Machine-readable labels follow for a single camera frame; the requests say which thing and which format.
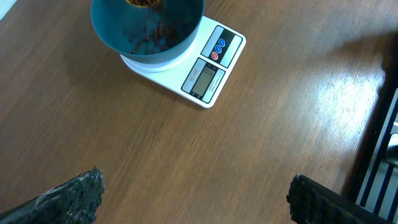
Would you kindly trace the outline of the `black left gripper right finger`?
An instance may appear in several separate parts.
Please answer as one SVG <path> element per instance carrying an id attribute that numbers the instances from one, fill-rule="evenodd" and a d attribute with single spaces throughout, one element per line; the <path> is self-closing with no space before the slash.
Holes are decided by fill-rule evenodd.
<path id="1" fill-rule="evenodd" d="M 287 202 L 298 224 L 390 224 L 302 174 L 293 177 Z"/>

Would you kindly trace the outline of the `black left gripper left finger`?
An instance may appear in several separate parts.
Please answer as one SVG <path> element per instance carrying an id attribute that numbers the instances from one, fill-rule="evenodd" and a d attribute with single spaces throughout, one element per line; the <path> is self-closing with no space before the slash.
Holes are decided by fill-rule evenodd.
<path id="1" fill-rule="evenodd" d="M 94 168 L 1 214 L 1 223 L 93 223 L 104 194 Z"/>

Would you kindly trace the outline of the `yellow plastic scoop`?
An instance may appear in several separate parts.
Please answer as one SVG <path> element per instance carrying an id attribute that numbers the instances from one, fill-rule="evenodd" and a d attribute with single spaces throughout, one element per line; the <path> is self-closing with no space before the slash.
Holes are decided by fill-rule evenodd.
<path id="1" fill-rule="evenodd" d="M 160 0 L 126 0 L 126 2 L 135 7 L 155 7 L 160 4 Z"/>

